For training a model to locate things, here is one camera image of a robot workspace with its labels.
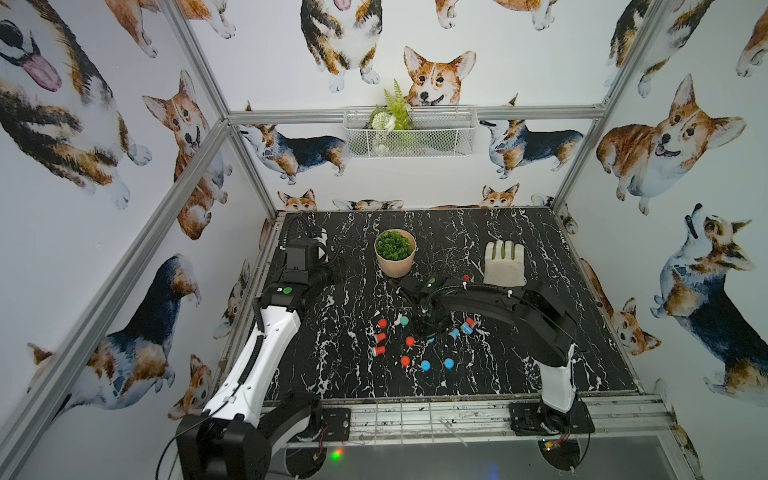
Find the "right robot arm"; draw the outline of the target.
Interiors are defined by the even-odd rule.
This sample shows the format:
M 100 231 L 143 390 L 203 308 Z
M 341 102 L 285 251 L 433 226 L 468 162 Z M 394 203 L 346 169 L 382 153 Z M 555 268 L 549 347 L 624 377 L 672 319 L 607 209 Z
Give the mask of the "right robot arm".
M 412 307 L 411 324 L 420 339 L 452 331 L 455 312 L 514 327 L 539 368 L 542 386 L 539 404 L 530 413 L 512 415 L 512 430 L 520 435 L 561 437 L 576 431 L 572 359 L 577 322 L 543 283 L 502 287 L 440 276 L 421 281 L 407 275 L 395 284 L 395 290 Z

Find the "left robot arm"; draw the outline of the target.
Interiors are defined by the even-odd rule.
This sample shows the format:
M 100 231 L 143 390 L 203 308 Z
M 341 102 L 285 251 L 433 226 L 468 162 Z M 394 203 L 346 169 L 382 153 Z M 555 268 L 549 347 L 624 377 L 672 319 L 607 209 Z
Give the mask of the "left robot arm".
M 269 386 L 316 298 L 341 278 L 325 229 L 282 233 L 276 276 L 253 303 L 254 328 L 226 379 L 202 413 L 185 417 L 171 440 L 183 479 L 264 479 L 290 440 L 321 442 L 327 425 L 318 395 L 289 392 L 269 412 Z

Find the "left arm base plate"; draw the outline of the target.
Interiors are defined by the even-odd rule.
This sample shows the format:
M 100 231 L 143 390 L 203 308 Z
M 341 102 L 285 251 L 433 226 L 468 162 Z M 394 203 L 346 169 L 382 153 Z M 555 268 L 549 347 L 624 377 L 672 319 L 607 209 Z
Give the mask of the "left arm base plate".
M 351 416 L 350 408 L 323 407 L 320 426 L 313 440 L 319 442 L 323 438 L 324 442 L 346 442 L 350 438 Z

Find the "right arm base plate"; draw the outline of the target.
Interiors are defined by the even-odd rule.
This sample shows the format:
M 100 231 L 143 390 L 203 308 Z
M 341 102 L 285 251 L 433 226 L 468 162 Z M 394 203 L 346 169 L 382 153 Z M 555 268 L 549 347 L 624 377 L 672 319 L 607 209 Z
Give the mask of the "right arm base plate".
M 562 413 L 542 401 L 513 402 L 508 405 L 511 430 L 518 436 L 562 436 L 592 434 L 595 426 L 586 404 L 576 399 L 571 409 Z

